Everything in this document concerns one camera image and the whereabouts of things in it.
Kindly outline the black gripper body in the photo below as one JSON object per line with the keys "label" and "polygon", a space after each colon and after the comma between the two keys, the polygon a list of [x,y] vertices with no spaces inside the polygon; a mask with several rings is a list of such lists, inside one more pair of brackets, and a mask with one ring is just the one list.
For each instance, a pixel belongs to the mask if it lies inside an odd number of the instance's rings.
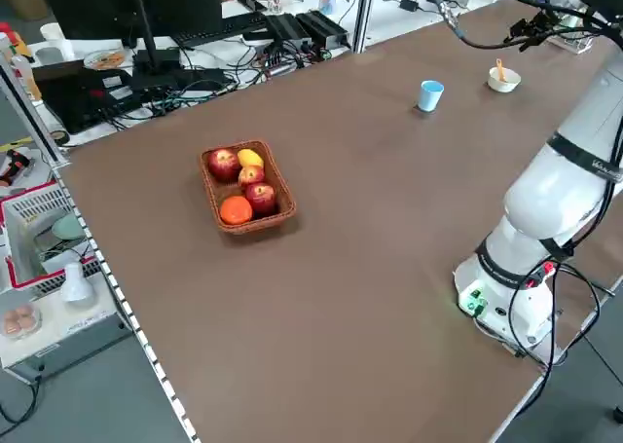
{"label": "black gripper body", "polygon": [[554,35],[560,27],[560,18],[553,12],[539,12],[527,24],[527,36],[530,38]]}

